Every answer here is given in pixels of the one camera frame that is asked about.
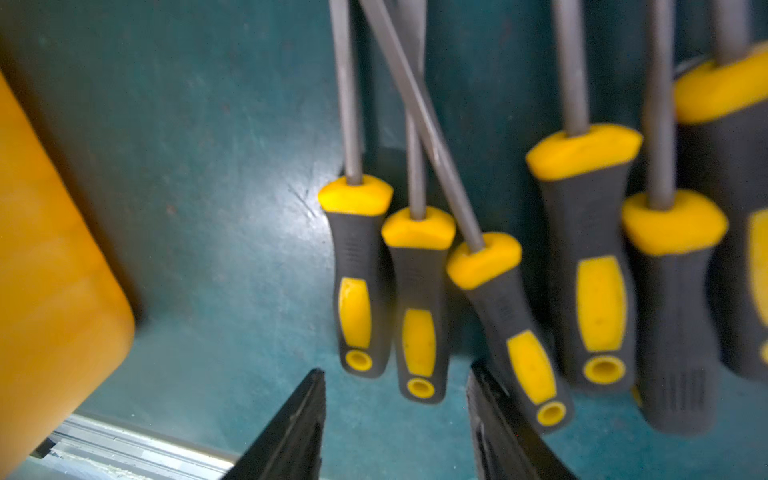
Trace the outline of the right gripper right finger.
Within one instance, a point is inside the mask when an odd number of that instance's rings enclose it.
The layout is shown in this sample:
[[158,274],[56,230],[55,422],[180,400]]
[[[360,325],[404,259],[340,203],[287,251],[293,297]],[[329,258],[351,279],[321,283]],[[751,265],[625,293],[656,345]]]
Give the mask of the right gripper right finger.
[[471,365],[466,398],[479,479],[576,477],[523,418],[483,360]]

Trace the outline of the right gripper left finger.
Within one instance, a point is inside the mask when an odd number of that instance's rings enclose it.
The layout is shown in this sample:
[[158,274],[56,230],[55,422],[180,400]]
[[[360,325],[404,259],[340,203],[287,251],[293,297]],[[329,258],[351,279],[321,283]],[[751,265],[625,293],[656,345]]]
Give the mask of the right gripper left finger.
[[224,477],[318,479],[325,419],[325,373],[315,368]]

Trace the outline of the yellow plastic storage tray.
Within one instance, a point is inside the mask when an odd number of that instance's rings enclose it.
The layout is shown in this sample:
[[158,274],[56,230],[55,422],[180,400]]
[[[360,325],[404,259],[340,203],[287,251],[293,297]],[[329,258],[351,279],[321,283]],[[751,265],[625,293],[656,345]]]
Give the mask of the yellow plastic storage tray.
[[127,357],[134,315],[8,83],[1,84],[1,475]]

